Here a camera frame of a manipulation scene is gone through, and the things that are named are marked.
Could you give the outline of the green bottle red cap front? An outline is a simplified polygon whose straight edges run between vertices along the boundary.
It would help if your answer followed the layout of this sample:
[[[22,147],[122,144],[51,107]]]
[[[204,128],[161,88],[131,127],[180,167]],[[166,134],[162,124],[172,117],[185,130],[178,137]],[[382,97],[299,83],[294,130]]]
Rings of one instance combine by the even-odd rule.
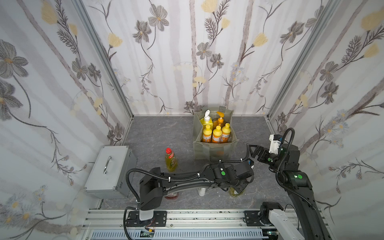
[[[237,192],[233,187],[230,187],[229,188],[229,194],[231,197],[239,197],[241,195],[243,195],[245,193],[245,190],[243,190],[242,192]]]

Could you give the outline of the orange bottle yellow cap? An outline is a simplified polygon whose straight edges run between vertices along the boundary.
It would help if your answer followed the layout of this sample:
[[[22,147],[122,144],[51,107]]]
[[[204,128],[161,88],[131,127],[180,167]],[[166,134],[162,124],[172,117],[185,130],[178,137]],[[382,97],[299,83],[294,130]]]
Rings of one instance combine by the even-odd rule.
[[[226,123],[222,128],[221,143],[227,143],[231,135],[230,123]]]
[[[216,126],[212,134],[212,143],[220,143],[222,134],[223,132],[221,126]]]
[[[203,129],[203,137],[202,142],[204,143],[210,143],[212,139],[212,132],[211,125],[205,125],[205,128]]]

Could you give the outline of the large yellow pump soap bottle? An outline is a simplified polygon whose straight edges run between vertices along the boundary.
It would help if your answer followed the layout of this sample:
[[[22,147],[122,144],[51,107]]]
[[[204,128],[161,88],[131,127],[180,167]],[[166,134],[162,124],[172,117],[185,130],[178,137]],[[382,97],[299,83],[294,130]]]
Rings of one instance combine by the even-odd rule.
[[[206,128],[206,126],[209,126],[211,131],[212,131],[213,130],[213,120],[212,120],[210,114],[211,114],[211,111],[206,110],[205,115],[202,119],[200,119],[200,122],[204,128]]]

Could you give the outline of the green fabric shopping bag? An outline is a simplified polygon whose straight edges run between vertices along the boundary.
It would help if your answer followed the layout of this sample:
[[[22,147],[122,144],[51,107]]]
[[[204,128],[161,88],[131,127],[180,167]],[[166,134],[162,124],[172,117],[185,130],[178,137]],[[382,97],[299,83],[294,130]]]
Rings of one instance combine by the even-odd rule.
[[[206,111],[210,111],[209,116],[212,119],[219,117],[217,112],[224,114],[224,122],[230,124],[230,135],[227,143],[204,143],[203,140],[203,124],[201,119],[205,116]],[[232,127],[233,110],[228,110],[223,106],[207,108],[203,107],[200,112],[194,113],[193,122],[193,151],[195,160],[209,160],[211,163],[218,163],[219,160],[228,161],[231,154],[236,148],[239,141]]]

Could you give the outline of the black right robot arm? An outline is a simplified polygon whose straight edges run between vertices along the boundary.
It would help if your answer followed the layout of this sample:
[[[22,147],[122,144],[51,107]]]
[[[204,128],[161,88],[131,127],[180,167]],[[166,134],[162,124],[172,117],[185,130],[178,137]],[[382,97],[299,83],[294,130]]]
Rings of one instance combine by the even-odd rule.
[[[289,195],[301,223],[306,240],[327,240],[329,232],[316,205],[313,186],[307,174],[299,170],[300,151],[293,145],[295,130],[288,128],[281,135],[273,135],[278,149],[267,150],[247,145],[250,156],[268,164],[276,181]]]

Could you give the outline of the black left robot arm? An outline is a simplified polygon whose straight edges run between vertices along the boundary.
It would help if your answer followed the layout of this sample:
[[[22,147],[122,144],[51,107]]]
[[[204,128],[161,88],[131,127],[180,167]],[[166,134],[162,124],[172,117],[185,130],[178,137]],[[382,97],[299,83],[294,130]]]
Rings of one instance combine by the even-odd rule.
[[[126,183],[136,198],[138,207],[126,207],[123,228],[144,227],[154,223],[155,209],[169,194],[189,189],[234,189],[241,194],[254,180],[257,154],[247,145],[246,156],[239,161],[219,161],[205,164],[200,171],[184,174],[163,173],[159,167],[150,171],[133,168],[126,172]]]

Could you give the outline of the large orange pump soap bottle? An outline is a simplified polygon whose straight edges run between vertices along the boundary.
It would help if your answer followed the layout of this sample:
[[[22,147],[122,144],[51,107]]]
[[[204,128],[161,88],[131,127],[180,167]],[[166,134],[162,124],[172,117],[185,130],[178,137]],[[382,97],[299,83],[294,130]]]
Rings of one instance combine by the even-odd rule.
[[[213,128],[216,129],[217,126],[220,126],[221,128],[225,126],[226,122],[224,120],[225,114],[222,112],[217,112],[218,118],[213,120]]]

